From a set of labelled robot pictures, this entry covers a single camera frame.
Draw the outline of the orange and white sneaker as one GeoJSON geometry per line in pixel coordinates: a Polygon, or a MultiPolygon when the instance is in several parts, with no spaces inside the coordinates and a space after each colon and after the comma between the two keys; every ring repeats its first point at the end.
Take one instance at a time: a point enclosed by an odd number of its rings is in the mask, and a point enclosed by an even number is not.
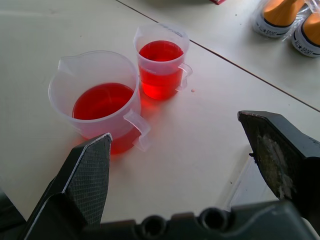
{"type": "Polygon", "coordinates": [[[291,43],[307,57],[320,57],[320,12],[312,13],[295,29],[291,43]]]}
{"type": "Polygon", "coordinates": [[[253,30],[267,38],[281,38],[297,22],[304,5],[305,0],[262,0],[253,17],[253,30]]]}

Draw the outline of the large beaker with red liquid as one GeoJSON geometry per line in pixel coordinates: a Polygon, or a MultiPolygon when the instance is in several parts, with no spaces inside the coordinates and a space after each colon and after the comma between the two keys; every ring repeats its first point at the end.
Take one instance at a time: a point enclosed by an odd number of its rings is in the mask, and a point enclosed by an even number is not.
{"type": "Polygon", "coordinates": [[[109,133],[111,154],[146,151],[151,130],[141,116],[140,80],[125,56],[105,50],[64,56],[50,81],[53,109],[86,139],[109,133]]]}

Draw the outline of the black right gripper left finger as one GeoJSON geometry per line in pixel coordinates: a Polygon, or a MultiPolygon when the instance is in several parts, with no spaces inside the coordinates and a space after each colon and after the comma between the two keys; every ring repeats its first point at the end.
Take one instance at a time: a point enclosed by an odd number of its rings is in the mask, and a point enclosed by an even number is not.
{"type": "Polygon", "coordinates": [[[20,240],[80,240],[98,226],[108,194],[112,136],[74,147],[27,220],[20,240]]]}

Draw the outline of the small beaker with red liquid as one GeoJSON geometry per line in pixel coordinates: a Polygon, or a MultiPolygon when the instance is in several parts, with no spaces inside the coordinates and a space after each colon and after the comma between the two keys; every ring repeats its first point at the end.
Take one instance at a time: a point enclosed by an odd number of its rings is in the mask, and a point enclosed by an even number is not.
{"type": "Polygon", "coordinates": [[[169,23],[139,26],[133,45],[142,90],[147,96],[167,100],[187,87],[193,70],[185,63],[190,40],[182,28],[169,23]]]}

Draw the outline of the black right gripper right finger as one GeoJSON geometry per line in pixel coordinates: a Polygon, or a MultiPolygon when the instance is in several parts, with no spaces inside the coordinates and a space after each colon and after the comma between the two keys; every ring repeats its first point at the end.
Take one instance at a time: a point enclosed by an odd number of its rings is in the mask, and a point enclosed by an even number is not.
{"type": "Polygon", "coordinates": [[[242,110],[237,118],[267,186],[320,229],[320,141],[278,113],[242,110]]]}

